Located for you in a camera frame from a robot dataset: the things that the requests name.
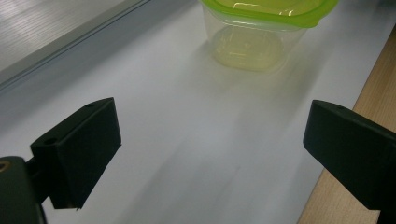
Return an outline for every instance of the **food container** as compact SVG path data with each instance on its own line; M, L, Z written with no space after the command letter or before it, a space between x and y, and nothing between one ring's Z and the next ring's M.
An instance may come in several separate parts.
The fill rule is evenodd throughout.
M213 56L253 71L278 68L337 0L200 0Z

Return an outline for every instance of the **wooden surface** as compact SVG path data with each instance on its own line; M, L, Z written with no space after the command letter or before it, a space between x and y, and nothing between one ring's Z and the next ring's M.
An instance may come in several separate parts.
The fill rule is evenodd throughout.
M0 83L147 0L0 0Z
M396 132L396 26L353 110ZM375 224L378 216L323 170L298 223Z

